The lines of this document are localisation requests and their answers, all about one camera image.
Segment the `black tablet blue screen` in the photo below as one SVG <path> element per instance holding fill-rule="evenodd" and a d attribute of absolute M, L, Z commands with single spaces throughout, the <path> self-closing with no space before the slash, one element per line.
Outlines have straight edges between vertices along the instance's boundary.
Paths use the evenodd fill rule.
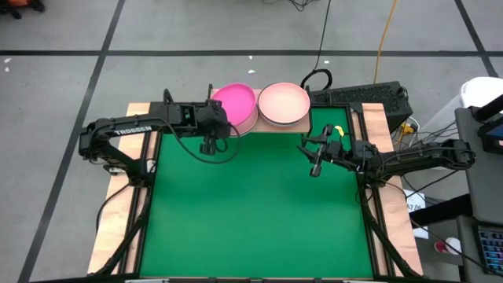
<path fill-rule="evenodd" d="M 477 134 L 485 152 L 503 155 L 503 116 L 482 125 Z"/>

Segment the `black monitor bar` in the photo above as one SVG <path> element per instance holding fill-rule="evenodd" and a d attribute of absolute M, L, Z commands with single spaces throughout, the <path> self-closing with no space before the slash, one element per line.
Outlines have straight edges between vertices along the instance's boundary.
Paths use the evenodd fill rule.
<path fill-rule="evenodd" d="M 472 117 L 476 121 L 483 123 L 489 118 L 503 111 L 503 94 L 501 94 L 499 97 L 496 97 L 483 107 L 471 106 L 470 109 Z"/>

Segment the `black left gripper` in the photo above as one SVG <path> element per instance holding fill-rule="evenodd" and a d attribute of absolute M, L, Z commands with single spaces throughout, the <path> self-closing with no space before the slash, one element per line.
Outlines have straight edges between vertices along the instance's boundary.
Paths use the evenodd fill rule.
<path fill-rule="evenodd" d="M 222 102 L 207 100 L 204 107 L 196 112 L 198 131 L 204 136 L 200 145 L 200 152 L 204 155 L 215 155 L 217 151 L 216 141 L 219 138 L 228 138 L 231 134 L 231 126 L 226 112 L 222 110 Z"/>

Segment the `black chair base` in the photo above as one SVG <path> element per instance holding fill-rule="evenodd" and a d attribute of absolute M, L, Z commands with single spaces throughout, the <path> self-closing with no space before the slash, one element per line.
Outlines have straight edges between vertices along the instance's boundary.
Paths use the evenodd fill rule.
<path fill-rule="evenodd" d="M 21 18 L 17 11 L 20 7 L 31 7 L 34 11 L 44 12 L 46 7 L 41 0 L 0 0 L 0 14 L 9 14 L 14 19 Z"/>

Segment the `red and white cup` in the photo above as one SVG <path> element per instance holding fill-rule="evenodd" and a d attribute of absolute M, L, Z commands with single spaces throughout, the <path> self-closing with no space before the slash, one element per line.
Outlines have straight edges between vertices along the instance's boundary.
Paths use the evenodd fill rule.
<path fill-rule="evenodd" d="M 438 253 L 460 255 L 462 252 L 461 242 L 456 237 L 448 237 L 445 240 L 437 240 L 434 243 L 434 249 Z"/>

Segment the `white paper sheet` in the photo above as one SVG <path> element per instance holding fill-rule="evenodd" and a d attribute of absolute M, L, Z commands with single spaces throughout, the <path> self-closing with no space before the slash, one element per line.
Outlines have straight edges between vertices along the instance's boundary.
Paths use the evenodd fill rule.
<path fill-rule="evenodd" d="M 426 202 L 423 193 L 415 193 L 414 191 L 408 189 L 404 189 L 404 193 L 406 195 L 406 206 L 409 213 L 426 208 Z M 427 240 L 429 238 L 427 229 L 427 227 L 423 229 L 414 228 L 414 237 Z"/>

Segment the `peach plate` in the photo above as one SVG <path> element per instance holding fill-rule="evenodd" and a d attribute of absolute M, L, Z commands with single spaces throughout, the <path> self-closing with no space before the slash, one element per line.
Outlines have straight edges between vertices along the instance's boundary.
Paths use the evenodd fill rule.
<path fill-rule="evenodd" d="M 262 117 L 278 126 L 298 123 L 310 111 L 307 92 L 294 83 L 274 83 L 259 93 L 257 100 Z"/>

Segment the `green table mat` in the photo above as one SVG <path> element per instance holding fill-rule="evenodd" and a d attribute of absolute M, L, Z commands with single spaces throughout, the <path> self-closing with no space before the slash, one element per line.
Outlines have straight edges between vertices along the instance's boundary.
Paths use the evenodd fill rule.
<path fill-rule="evenodd" d="M 199 138 L 160 144 L 143 277 L 371 277 L 355 174 L 310 176 L 297 134 L 250 133 L 193 159 Z"/>

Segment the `keyboard with lit keys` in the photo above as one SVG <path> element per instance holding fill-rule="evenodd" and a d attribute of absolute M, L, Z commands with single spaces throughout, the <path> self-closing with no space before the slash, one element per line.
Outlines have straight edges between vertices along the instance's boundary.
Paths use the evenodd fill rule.
<path fill-rule="evenodd" d="M 475 239 L 484 272 L 503 277 L 503 226 L 476 226 Z"/>

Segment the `grey cart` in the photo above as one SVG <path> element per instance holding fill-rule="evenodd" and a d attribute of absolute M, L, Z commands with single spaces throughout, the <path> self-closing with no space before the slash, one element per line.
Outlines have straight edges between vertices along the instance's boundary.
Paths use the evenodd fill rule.
<path fill-rule="evenodd" d="M 503 225 L 503 155 L 488 153 L 478 135 L 481 123 L 469 108 L 455 110 L 458 135 L 475 152 L 475 163 L 466 171 L 472 210 L 481 222 Z"/>

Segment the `black computer case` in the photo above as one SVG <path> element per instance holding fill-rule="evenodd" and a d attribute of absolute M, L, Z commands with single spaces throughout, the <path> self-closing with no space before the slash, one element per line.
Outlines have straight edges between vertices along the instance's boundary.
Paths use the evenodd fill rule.
<path fill-rule="evenodd" d="M 399 81 L 310 91 L 313 106 L 328 107 L 350 103 L 382 104 L 390 132 L 413 114 L 407 89 Z"/>

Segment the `magenta plate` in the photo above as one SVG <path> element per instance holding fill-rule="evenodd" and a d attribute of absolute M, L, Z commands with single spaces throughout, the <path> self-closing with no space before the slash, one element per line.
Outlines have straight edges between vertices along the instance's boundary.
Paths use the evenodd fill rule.
<path fill-rule="evenodd" d="M 212 100 L 221 101 L 227 119 L 233 126 L 239 126 L 252 116 L 256 99 L 254 90 L 243 83 L 231 83 L 216 90 Z"/>

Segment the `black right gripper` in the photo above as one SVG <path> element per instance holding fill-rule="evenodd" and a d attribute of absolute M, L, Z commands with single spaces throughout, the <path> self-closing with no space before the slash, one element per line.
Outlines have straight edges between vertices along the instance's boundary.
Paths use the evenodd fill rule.
<path fill-rule="evenodd" d="M 314 166 L 310 169 L 311 177 L 319 177 L 321 174 L 321 163 L 323 161 L 338 165 L 348 171 L 356 171 L 356 165 L 350 162 L 347 157 L 347 152 L 343 150 L 341 141 L 332 141 L 330 136 L 336 129 L 334 125 L 327 124 L 322 132 L 315 137 L 301 137 L 302 143 L 312 143 L 319 145 L 317 152 L 312 152 L 300 145 L 297 149 L 309 160 Z"/>

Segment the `black desk beam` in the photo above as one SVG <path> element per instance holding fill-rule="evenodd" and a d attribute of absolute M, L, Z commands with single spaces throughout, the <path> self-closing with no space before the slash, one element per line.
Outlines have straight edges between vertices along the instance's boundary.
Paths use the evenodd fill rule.
<path fill-rule="evenodd" d="M 423 227 L 455 219 L 460 215 L 473 216 L 471 197 L 468 193 L 410 212 L 409 219 L 415 227 Z"/>

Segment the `white bin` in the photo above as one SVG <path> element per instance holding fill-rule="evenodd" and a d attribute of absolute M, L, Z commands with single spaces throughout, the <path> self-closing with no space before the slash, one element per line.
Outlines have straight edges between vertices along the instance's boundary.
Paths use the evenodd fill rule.
<path fill-rule="evenodd" d="M 454 111 L 470 106 L 482 107 L 503 94 L 503 79 L 476 77 L 464 83 L 458 94 L 421 127 L 420 139 L 455 138 L 457 126 Z"/>

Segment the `wooden shelf black frame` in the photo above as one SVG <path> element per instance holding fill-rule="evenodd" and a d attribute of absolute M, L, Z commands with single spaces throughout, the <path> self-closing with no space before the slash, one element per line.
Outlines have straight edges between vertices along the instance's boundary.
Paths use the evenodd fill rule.
<path fill-rule="evenodd" d="M 211 95 L 216 90 L 218 90 L 218 89 L 213 88 L 213 86 L 209 87 L 208 97 L 210 99 L 211 99 Z M 253 90 L 255 92 L 256 107 L 259 110 L 257 100 L 258 100 L 258 96 L 259 96 L 259 93 L 261 92 L 261 90 L 256 90 L 256 89 L 253 89 Z M 254 132 L 282 133 L 282 134 L 283 133 L 306 134 L 310 131 L 310 129 L 311 129 L 310 111 L 298 123 L 291 125 L 291 126 L 278 126 L 278 125 L 272 124 L 270 122 L 267 122 L 259 112 L 259 118 L 258 118 L 257 124 L 255 125 L 254 129 L 251 132 L 249 132 L 248 134 L 254 133 Z"/>

